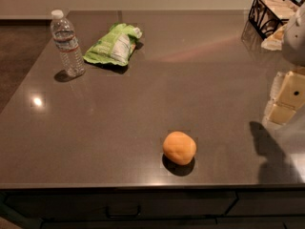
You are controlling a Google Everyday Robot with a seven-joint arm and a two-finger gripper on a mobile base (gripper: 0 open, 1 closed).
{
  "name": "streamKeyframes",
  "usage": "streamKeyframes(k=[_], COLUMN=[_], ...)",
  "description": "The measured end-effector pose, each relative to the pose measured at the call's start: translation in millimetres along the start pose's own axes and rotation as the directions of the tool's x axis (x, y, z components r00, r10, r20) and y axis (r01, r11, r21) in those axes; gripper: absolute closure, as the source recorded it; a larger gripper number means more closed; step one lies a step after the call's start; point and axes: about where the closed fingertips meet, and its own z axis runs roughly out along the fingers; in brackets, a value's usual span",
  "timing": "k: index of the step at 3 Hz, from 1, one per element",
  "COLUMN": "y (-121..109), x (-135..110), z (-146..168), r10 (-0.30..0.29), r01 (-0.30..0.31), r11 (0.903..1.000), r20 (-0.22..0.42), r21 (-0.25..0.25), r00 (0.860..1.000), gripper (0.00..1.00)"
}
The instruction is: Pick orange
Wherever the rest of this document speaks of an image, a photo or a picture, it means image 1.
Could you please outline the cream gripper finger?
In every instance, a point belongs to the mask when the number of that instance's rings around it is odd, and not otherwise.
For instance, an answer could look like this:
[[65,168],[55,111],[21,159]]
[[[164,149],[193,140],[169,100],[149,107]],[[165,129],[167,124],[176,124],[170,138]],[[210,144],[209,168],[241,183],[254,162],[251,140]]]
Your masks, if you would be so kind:
[[267,114],[267,119],[273,123],[284,125],[295,115],[295,110],[273,104]]
[[277,98],[277,96],[280,92],[281,86],[283,84],[284,78],[285,78],[285,73],[278,72],[276,74],[276,76],[274,78],[274,81],[273,81],[273,84],[272,84],[271,91],[270,91],[270,98],[271,99],[276,99]]

